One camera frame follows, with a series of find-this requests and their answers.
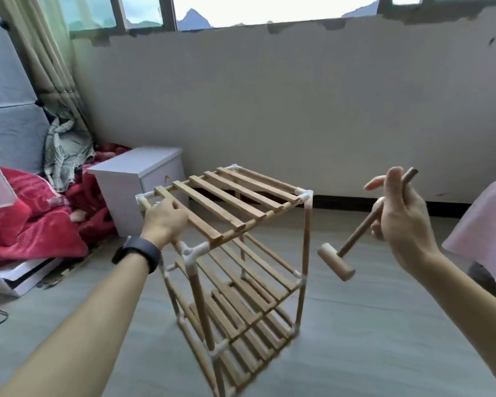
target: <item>person's right arm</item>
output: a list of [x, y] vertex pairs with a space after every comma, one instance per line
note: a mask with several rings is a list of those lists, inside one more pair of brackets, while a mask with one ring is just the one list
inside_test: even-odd
[[424, 200], [403, 191], [401, 167], [372, 179], [365, 189], [384, 186], [381, 220], [373, 236], [386, 240], [397, 262], [437, 301], [496, 377], [496, 298], [471, 280], [437, 246]]

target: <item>black wristband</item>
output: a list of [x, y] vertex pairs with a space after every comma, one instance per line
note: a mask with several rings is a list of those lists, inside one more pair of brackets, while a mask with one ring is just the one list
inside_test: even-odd
[[147, 260], [149, 274], [155, 271], [158, 265], [163, 266], [161, 251], [152, 242], [139, 237], [130, 237], [118, 248], [112, 257], [112, 263], [117, 265], [129, 252], [137, 252]]

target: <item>light wood floor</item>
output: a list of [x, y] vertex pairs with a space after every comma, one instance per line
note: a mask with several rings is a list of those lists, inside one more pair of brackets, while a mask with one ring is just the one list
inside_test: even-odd
[[[350, 252], [347, 261], [357, 274], [348, 283], [318, 258], [319, 245], [331, 242], [338, 248], [364, 217], [315, 210], [301, 333], [243, 395], [496, 396], [496, 380], [489, 369], [434, 300], [397, 266], [383, 243], [367, 235]], [[299, 268], [302, 220], [303, 210], [295, 209], [252, 233]], [[433, 219], [440, 241], [455, 223]], [[199, 234], [189, 231], [185, 240], [194, 245]], [[86, 267], [56, 287], [34, 289], [0, 306], [10, 313], [0, 325], [0, 384], [108, 275], [119, 242], [101, 248]], [[172, 252], [165, 252], [167, 264], [172, 257]], [[294, 294], [285, 307], [295, 312], [296, 303]], [[211, 395], [175, 324], [158, 272], [147, 280], [104, 395]]]

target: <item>hammer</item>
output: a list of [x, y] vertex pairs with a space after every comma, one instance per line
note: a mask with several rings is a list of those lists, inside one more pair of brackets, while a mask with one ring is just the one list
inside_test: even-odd
[[[419, 171], [415, 168], [410, 168], [403, 175], [403, 189], [418, 173]], [[351, 268], [343, 260], [343, 257], [350, 249], [357, 243], [361, 236], [367, 231], [367, 229], [382, 216], [382, 209], [384, 208], [384, 200], [365, 218], [365, 220], [358, 226], [355, 232], [349, 237], [345, 244], [342, 246], [340, 251], [336, 251], [331, 244], [324, 243], [318, 249], [319, 257], [331, 268], [331, 270], [336, 273], [336, 275], [343, 281], [350, 280], [356, 270]]]

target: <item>top shelf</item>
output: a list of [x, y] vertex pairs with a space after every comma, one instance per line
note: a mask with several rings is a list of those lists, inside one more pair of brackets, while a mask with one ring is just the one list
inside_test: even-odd
[[[215, 195], [222, 201], [242, 211], [250, 217], [248, 221], [242, 221], [223, 207], [215, 203], [200, 190], [205, 190]], [[255, 207], [243, 200], [227, 193], [225, 189], [233, 190], [236, 193], [251, 199], [260, 205]], [[172, 191], [179, 191], [187, 194], [193, 200], [205, 207], [219, 219], [229, 222], [232, 229], [221, 233], [211, 225], [202, 220], [195, 213], [187, 209], [173, 195]], [[228, 168], [219, 167], [215, 172], [206, 171], [204, 175], [191, 176], [184, 182], [175, 181], [169, 187], [156, 187], [154, 196], [171, 199], [179, 208], [188, 210], [189, 223], [196, 228], [210, 243], [211, 249], [216, 248], [239, 235], [250, 231], [262, 222], [272, 217], [289, 211], [311, 197], [311, 191], [295, 187], [263, 174], [245, 169], [243, 167], [231, 166]]]

